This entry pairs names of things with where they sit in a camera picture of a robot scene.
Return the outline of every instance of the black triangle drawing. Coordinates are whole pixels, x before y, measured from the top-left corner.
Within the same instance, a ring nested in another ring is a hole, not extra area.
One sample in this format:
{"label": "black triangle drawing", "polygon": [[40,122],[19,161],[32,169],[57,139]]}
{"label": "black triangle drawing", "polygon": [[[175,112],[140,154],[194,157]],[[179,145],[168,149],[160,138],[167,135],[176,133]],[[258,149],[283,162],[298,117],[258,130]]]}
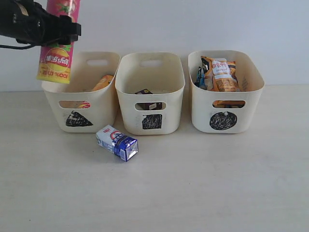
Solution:
{"label": "black triangle drawing", "polygon": [[89,127],[93,124],[84,116],[76,111],[72,111],[67,118],[66,126],[68,127]]}

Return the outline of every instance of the white tabletop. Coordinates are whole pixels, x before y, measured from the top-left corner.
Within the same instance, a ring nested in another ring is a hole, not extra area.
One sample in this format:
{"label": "white tabletop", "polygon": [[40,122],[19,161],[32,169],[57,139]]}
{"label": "white tabletop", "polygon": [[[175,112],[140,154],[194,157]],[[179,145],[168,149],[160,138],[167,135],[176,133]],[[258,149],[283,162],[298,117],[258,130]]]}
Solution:
{"label": "white tabletop", "polygon": [[308,232],[308,92],[266,87],[234,135],[196,130],[185,100],[179,129],[135,136],[127,163],[63,132],[44,93],[0,93],[0,231]]}

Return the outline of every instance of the white plastic bin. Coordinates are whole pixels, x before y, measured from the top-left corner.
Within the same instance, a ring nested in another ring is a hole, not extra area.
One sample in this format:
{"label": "white plastic bin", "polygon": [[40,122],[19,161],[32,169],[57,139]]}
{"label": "white plastic bin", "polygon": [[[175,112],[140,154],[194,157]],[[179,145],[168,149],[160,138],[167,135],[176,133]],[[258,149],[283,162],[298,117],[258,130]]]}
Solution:
{"label": "white plastic bin", "polygon": [[[194,85],[198,67],[202,67],[201,56],[226,58],[236,62],[236,77],[242,92],[212,92]],[[238,51],[198,51],[189,55],[191,116],[193,125],[207,133],[241,133],[252,121],[259,102],[264,80],[251,59]],[[220,101],[245,101],[245,106],[237,109],[213,107]]]}
{"label": "white plastic bin", "polygon": [[[56,120],[66,132],[96,133],[113,125],[119,108],[115,77],[105,88],[91,92],[104,75],[115,76],[120,56],[112,52],[82,52],[74,56],[70,84],[42,82]],[[83,101],[90,108],[78,109]]]}
{"label": "white plastic bin", "polygon": [[[172,53],[134,53],[122,58],[116,89],[125,128],[136,135],[169,134],[180,123],[185,80],[180,58]],[[148,89],[152,95],[136,95]],[[162,102],[162,110],[138,103]]]}

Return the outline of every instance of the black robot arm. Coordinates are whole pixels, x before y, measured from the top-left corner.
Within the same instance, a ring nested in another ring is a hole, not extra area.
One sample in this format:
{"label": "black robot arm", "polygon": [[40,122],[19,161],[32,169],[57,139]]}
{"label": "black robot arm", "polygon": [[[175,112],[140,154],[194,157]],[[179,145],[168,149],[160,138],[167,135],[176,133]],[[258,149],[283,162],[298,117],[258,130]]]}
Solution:
{"label": "black robot arm", "polygon": [[0,48],[27,49],[58,43],[69,45],[81,35],[81,25],[66,15],[48,13],[33,0],[0,0],[0,35],[16,39],[26,47],[0,45]]}

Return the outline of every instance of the pink chip can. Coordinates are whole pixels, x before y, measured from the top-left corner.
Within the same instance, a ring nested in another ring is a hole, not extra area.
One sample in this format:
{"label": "pink chip can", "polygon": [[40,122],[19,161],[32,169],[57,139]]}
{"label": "pink chip can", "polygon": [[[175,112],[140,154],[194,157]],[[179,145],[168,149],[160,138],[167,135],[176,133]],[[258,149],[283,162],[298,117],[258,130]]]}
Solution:
{"label": "pink chip can", "polygon": [[[48,0],[46,10],[56,16],[68,15],[74,23],[77,23],[80,1]],[[73,46],[74,43],[41,47],[37,79],[64,84],[70,83]]]}

